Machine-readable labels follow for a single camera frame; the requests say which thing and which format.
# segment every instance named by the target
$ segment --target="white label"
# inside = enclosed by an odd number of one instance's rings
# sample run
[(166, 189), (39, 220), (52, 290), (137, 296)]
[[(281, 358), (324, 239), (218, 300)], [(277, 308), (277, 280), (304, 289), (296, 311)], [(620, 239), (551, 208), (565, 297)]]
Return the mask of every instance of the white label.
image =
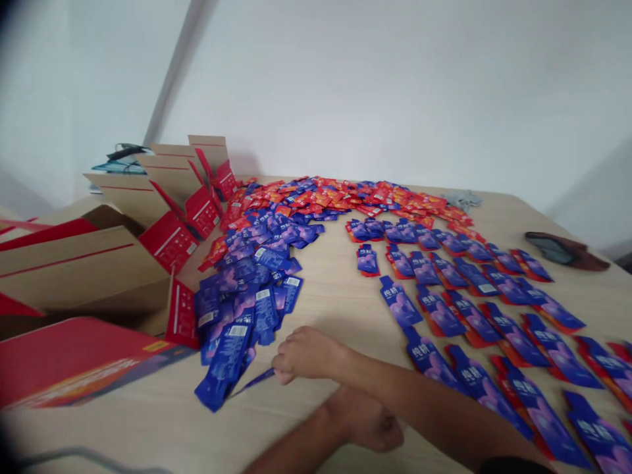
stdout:
[(479, 286), (479, 290), (481, 293), (491, 293), (495, 290), (495, 288), (490, 284), (484, 284)]
[(212, 319), (214, 319), (215, 316), (217, 316), (218, 314), (219, 314), (219, 311), (217, 311), (217, 310), (211, 311), (210, 313), (206, 313), (197, 322), (197, 327), (202, 327), (204, 324), (206, 324), (209, 321), (211, 321)]
[(228, 332), (229, 336), (244, 337), (248, 332), (248, 326), (233, 326)]
[(262, 300), (263, 298), (267, 298), (268, 296), (270, 296), (270, 290), (266, 288), (265, 290), (257, 292), (257, 301)]

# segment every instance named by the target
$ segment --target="box flap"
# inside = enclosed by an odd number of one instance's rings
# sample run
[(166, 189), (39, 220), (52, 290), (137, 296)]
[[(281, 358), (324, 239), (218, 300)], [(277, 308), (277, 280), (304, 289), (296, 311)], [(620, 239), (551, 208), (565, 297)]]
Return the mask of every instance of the box flap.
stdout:
[(90, 317), (69, 319), (0, 343), (8, 382), (0, 408), (80, 404), (192, 353)]
[(173, 269), (176, 275), (198, 247), (198, 241), (172, 211), (149, 227), (138, 241), (167, 272)]
[(228, 159), (226, 137), (208, 135), (189, 135), (189, 144), (201, 150), (204, 159), (211, 165), (213, 171)]
[(46, 313), (101, 300), (166, 275), (120, 226), (0, 253), (0, 292)]
[(184, 208), (184, 202), (203, 186), (190, 159), (160, 155), (135, 155), (147, 171), (149, 179), (156, 181), (168, 195)]
[(151, 149), (156, 155), (176, 158), (186, 158), (193, 166), (199, 177), (204, 181), (205, 185), (208, 185), (207, 170), (203, 166), (203, 163), (199, 160), (196, 149), (190, 145), (165, 145), (165, 144), (152, 144)]
[(146, 176), (133, 174), (84, 174), (122, 213), (147, 228), (169, 210)]

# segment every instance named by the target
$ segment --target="open cardboard box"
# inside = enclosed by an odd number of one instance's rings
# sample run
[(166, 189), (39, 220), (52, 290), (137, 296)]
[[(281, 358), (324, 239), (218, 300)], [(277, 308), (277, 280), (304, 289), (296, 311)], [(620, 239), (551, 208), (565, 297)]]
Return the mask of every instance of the open cardboard box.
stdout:
[(228, 201), (237, 191), (237, 182), (230, 168), (226, 138), (208, 135), (189, 135), (188, 137), (189, 144), (194, 148), (200, 163), (203, 163), (207, 171), (210, 185), (217, 189), (225, 201)]
[(0, 340), (91, 315), (198, 348), (193, 292), (108, 205), (0, 244)]
[(213, 197), (200, 186), (186, 201), (175, 204), (146, 176), (85, 174), (125, 215), (147, 227), (138, 240), (165, 270), (181, 270), (200, 240), (211, 235), (220, 220)]

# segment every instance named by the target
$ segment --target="table surface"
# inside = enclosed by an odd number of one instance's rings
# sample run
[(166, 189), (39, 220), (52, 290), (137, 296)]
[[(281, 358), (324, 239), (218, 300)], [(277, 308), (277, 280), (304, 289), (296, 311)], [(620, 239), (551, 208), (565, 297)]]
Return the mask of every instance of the table surface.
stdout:
[[(262, 176), (265, 184), (279, 179)], [(439, 196), (449, 190), (411, 186)], [(562, 227), (520, 199), (506, 195), (477, 192), (483, 205), (471, 210), (474, 229), (501, 249), (522, 248), (539, 258), (539, 251), (523, 239), (529, 230), (550, 232), (574, 238)], [(98, 198), (79, 201), (68, 209), (43, 217), (38, 222), (58, 223), (80, 215), (99, 203)], [(315, 326), (343, 343), (373, 356), (404, 367), (412, 368), (405, 346), (406, 340), (381, 298), (377, 278), (365, 278), (356, 269), (358, 244), (350, 242), (345, 222), (365, 216), (353, 211), (339, 221), (326, 222), (326, 233), (303, 250), (293, 249), (303, 267), (299, 274), (305, 279), (293, 314), (285, 318), (276, 334), (276, 341), (268, 347), (257, 346), (257, 357), (240, 381), (240, 388), (270, 366), (277, 346), (294, 329), (303, 325)], [(395, 221), (396, 216), (385, 213), (381, 218)], [(441, 219), (435, 228), (445, 228)], [(208, 241), (193, 254), (178, 278), (189, 287), (198, 288), (203, 274), (197, 271), (206, 256), (210, 243), (219, 235), (216, 230)], [(386, 243), (371, 242), (377, 251), (383, 275), (392, 276), (385, 257)], [(402, 244), (405, 251), (417, 246)], [(570, 269), (539, 258), (555, 283), (537, 283), (562, 303), (569, 311), (586, 322), (580, 334), (605, 341), (632, 340), (629, 308), (632, 304), (632, 277), (617, 266), (605, 273), (590, 273)], [(416, 302), (413, 280), (402, 282), (406, 292)], [(479, 303), (482, 298), (474, 298)], [(497, 298), (501, 310), (518, 323), (522, 322), (521, 307), (506, 306)], [(448, 344), (459, 344), (472, 357), (495, 374), (488, 356), (501, 354), (500, 349), (475, 350), (465, 338), (435, 338), (427, 322), (416, 325), (417, 331), (429, 336), (442, 349)], [(564, 336), (571, 348), (575, 342)], [(555, 379), (546, 369), (530, 368), (523, 372), (536, 382), (560, 418), (567, 422), (566, 403), (561, 389), (576, 390), (587, 397), (593, 408), (607, 421), (622, 430), (620, 420), (626, 415), (614, 396), (607, 390), (593, 390), (566, 384)], [(296, 380), (281, 387), (269, 379), (229, 400), (216, 414), (204, 408), (193, 390), (204, 377), (206, 368), (199, 357), (168, 366), (144, 379), (108, 393), (84, 406), (5, 412), (8, 424), (23, 456), (83, 446), (134, 468), (161, 467), (168, 471), (186, 473), (237, 473), (263, 451), (272, 441), (294, 427), (313, 411), (336, 388), (331, 381)], [(406, 442), (400, 449), (377, 455), (346, 446), (336, 453), (321, 472), (397, 472), (397, 473), (457, 473), (466, 470), (447, 458), (410, 427), (405, 428)], [(64, 458), (45, 465), (46, 472), (84, 472), (93, 465), (81, 458)], [(555, 463), (560, 473), (578, 469)], [(38, 472), (43, 468), (33, 468)]]

